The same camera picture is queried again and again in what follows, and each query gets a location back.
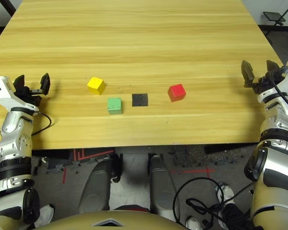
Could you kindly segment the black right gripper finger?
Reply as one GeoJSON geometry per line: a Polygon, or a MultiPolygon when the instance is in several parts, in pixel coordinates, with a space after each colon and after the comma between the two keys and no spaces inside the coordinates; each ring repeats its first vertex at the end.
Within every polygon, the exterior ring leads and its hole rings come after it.
{"type": "Polygon", "coordinates": [[[252,87],[255,76],[251,64],[246,60],[243,60],[241,63],[241,73],[244,78],[244,86],[252,87]]]}
{"type": "Polygon", "coordinates": [[[266,66],[267,66],[267,77],[278,77],[282,76],[281,69],[279,65],[271,60],[266,61],[266,66]]]}

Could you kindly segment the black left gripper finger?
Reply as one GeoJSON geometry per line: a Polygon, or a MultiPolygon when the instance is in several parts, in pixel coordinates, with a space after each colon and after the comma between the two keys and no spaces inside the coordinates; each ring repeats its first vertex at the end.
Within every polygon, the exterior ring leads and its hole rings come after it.
{"type": "Polygon", "coordinates": [[[43,95],[48,95],[50,89],[50,76],[48,73],[45,73],[40,82],[40,91],[43,95]]]}
{"type": "Polygon", "coordinates": [[[14,88],[16,90],[22,90],[23,87],[24,87],[24,75],[20,75],[19,77],[17,77],[15,80],[14,80],[14,88]]]}

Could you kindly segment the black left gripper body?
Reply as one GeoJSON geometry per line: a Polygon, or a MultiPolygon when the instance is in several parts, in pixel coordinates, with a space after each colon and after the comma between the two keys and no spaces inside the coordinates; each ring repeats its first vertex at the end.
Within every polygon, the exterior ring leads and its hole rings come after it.
{"type": "Polygon", "coordinates": [[[26,103],[32,104],[34,106],[40,106],[42,97],[40,96],[43,93],[42,89],[31,90],[27,86],[16,88],[15,96],[20,98],[26,103]]]}

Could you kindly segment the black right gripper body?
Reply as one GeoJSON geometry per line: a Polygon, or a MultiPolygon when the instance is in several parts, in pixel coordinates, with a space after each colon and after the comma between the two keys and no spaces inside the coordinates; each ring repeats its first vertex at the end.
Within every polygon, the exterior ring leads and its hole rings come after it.
{"type": "Polygon", "coordinates": [[[274,88],[281,81],[284,80],[284,76],[282,76],[282,72],[279,70],[268,71],[265,76],[261,77],[258,83],[253,87],[253,91],[255,94],[261,94],[264,91],[274,88]]]}

